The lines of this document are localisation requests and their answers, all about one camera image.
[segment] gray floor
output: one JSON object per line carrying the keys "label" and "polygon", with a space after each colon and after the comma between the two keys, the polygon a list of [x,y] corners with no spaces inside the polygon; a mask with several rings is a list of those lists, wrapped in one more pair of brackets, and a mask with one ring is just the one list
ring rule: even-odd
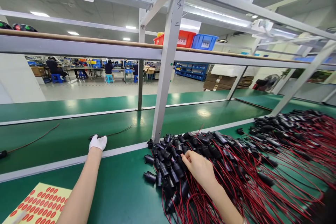
{"label": "gray floor", "polygon": [[[105,78],[76,79],[73,71],[70,71],[69,74],[70,80],[67,77],[68,82],[40,85],[47,101],[138,95],[138,84],[133,81],[125,84],[122,80],[122,73],[114,73],[115,82],[109,84],[105,83]],[[144,83],[142,94],[156,94],[158,83],[158,80],[153,80],[152,83]],[[198,80],[175,75],[170,83],[169,93],[199,92],[203,90],[203,84],[204,82]]]}

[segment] pile of cable connectors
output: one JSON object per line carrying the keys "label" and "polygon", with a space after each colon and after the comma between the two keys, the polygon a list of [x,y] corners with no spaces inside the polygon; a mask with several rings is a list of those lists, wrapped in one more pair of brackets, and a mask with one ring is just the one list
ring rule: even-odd
{"label": "pile of cable connectors", "polygon": [[[223,223],[182,161],[181,154],[188,150],[212,162],[216,179],[248,223],[311,220],[307,209],[321,204],[323,195],[312,178],[335,188],[335,119],[318,111],[294,110],[255,118],[248,134],[243,128],[237,133],[237,139],[220,132],[187,132],[167,135],[156,144],[149,140],[152,155],[145,155],[145,163],[154,165],[156,174],[148,171],[143,176],[162,191],[169,223],[172,218],[182,224]],[[315,191],[315,197],[304,188]]]}

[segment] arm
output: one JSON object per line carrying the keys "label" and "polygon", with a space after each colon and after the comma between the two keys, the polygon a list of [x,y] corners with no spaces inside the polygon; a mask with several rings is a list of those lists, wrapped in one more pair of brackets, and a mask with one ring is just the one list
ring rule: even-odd
{"label": "arm", "polygon": [[90,208],[96,181],[98,168],[103,149],[106,146],[107,137],[98,138],[95,135],[89,147],[89,154],[79,176],[79,179],[73,188],[64,209],[57,220],[57,224],[85,224],[89,217]]}
{"label": "arm", "polygon": [[229,199],[224,188],[216,180],[212,163],[190,150],[181,156],[193,177],[216,205],[223,222],[225,224],[243,224],[243,217]]}

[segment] hand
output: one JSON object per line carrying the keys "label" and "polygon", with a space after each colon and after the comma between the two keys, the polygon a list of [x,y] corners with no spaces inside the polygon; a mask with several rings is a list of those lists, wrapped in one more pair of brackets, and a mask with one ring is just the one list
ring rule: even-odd
{"label": "hand", "polygon": [[107,143],[107,136],[103,136],[101,138],[98,138],[98,135],[94,135],[92,137],[92,140],[89,145],[89,150],[91,147],[96,147],[98,149],[101,149],[102,151],[105,149]]}
{"label": "hand", "polygon": [[185,155],[181,154],[181,156],[191,174],[206,191],[212,185],[218,184],[212,163],[209,160],[191,150],[188,150]]}

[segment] blue stool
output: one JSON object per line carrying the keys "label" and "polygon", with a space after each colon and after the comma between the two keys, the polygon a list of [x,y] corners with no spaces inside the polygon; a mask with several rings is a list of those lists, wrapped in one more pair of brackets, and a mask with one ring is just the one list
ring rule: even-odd
{"label": "blue stool", "polygon": [[56,82],[63,83],[65,81],[61,78],[61,75],[58,74],[58,73],[52,73],[51,74],[51,79],[52,79],[53,83],[56,83]]}
{"label": "blue stool", "polygon": [[83,78],[83,79],[85,79],[85,78],[86,78],[86,76],[85,76],[85,74],[84,74],[84,71],[83,71],[83,70],[79,70],[79,71],[78,71],[78,78]]}
{"label": "blue stool", "polygon": [[106,83],[114,82],[113,75],[112,74],[105,74],[105,82]]}

